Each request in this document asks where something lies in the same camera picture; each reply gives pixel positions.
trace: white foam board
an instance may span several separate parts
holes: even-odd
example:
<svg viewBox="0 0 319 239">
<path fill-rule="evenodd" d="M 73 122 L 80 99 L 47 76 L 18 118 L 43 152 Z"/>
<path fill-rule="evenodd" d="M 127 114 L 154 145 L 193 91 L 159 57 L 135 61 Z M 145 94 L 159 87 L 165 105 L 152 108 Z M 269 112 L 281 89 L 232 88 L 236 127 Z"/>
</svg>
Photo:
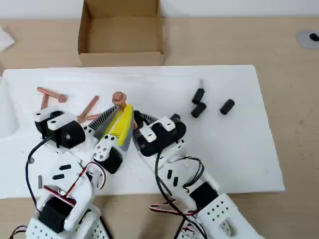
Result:
<svg viewBox="0 0 319 239">
<path fill-rule="evenodd" d="M 0 198 L 28 197 L 24 167 L 30 150 L 40 141 L 32 114 L 39 110 L 43 86 L 66 93 L 68 101 L 49 105 L 79 115 L 94 95 L 100 99 L 92 114 L 112 106 L 112 94 L 123 91 L 135 110 L 155 117 L 180 114 L 187 126 L 188 154 L 202 159 L 226 193 L 285 189 L 255 68 L 241 66 L 165 66 L 110 68 L 49 68 L 6 70 L 19 130 L 0 140 Z M 191 99 L 204 79 L 207 109 L 197 119 L 190 115 Z M 235 101 L 228 115 L 219 112 Z M 30 165 L 30 182 L 38 194 L 37 177 L 47 172 L 58 155 L 43 147 Z M 108 175 L 100 194 L 158 193 L 154 175 L 131 143 L 129 157 L 115 175 Z"/>
</svg>

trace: copper pin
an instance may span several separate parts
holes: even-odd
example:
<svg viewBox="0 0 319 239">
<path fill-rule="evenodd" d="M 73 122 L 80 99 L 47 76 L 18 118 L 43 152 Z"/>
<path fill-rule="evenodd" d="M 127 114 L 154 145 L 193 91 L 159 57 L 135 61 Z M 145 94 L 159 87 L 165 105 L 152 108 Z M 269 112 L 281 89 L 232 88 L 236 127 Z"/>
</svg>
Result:
<svg viewBox="0 0 319 239">
<path fill-rule="evenodd" d="M 49 96 L 47 94 L 43 94 L 41 110 L 48 108 L 48 101 L 49 101 Z"/>
<path fill-rule="evenodd" d="M 58 99 L 60 103 L 66 102 L 66 96 L 64 94 L 59 94 L 59 93 L 56 93 L 54 91 L 48 90 L 48 89 L 43 88 L 43 87 L 38 87 L 37 90 L 48 95 L 48 96 L 52 96 L 52 97 Z"/>
<path fill-rule="evenodd" d="M 126 107 L 126 95 L 123 92 L 117 91 L 113 94 L 112 102 L 113 104 L 120 106 L 123 110 Z"/>
<path fill-rule="evenodd" d="M 96 120 L 96 118 L 99 116 L 100 114 L 95 114 L 95 115 L 90 115 L 86 117 L 86 120 Z"/>
<path fill-rule="evenodd" d="M 90 110 L 94 107 L 94 105 L 99 100 L 99 96 L 95 96 L 91 102 L 87 105 L 87 107 L 84 109 L 84 111 L 78 116 L 79 123 L 83 123 L 86 120 L 86 116 L 90 112 Z"/>
</svg>

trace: open cardboard box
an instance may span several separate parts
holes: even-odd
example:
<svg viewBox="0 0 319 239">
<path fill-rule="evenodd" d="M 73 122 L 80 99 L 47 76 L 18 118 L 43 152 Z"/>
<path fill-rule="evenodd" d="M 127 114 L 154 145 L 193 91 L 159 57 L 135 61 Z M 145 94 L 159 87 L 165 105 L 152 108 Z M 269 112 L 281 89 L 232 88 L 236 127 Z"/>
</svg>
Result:
<svg viewBox="0 0 319 239">
<path fill-rule="evenodd" d="M 78 38 L 83 66 L 158 66 L 159 0 L 84 0 Z"/>
</svg>

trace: wooden desk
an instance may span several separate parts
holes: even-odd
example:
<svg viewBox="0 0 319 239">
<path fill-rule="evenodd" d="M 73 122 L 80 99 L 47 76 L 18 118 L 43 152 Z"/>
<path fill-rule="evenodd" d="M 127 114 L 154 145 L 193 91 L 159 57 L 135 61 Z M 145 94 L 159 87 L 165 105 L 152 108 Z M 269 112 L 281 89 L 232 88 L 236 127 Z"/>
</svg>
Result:
<svg viewBox="0 0 319 239">
<path fill-rule="evenodd" d="M 0 53 L 6 68 L 75 66 L 77 20 L 1 20 L 17 44 Z M 268 239 L 317 238 L 319 225 L 319 51 L 296 42 L 319 18 L 171 18 L 164 21 L 166 65 L 252 64 L 256 67 L 286 192 L 231 195 Z M 160 196 L 96 200 L 115 238 L 172 239 L 179 217 L 148 211 Z M 0 201 L 0 235 L 27 224 L 30 199 Z"/>
</svg>

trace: yellow object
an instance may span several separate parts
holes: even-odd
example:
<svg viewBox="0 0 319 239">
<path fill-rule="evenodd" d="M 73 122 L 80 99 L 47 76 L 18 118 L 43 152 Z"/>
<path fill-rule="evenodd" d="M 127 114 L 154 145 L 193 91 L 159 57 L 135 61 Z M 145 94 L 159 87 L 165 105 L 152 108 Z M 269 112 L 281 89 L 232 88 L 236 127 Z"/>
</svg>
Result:
<svg viewBox="0 0 319 239">
<path fill-rule="evenodd" d="M 111 129 L 113 128 L 115 122 L 121 116 L 121 114 L 122 114 L 122 111 L 117 111 L 116 115 L 114 116 L 114 118 L 112 119 L 111 123 L 109 124 L 109 126 L 106 129 L 106 131 L 104 132 L 103 137 L 105 135 L 107 135 L 111 131 Z"/>
<path fill-rule="evenodd" d="M 127 105 L 120 119 L 118 120 L 118 122 L 112 129 L 112 132 L 110 133 L 110 135 L 113 135 L 116 138 L 118 138 L 118 146 L 122 146 L 124 144 L 125 139 L 129 134 L 129 130 L 132 123 L 132 117 L 133 107 L 132 105 Z"/>
</svg>

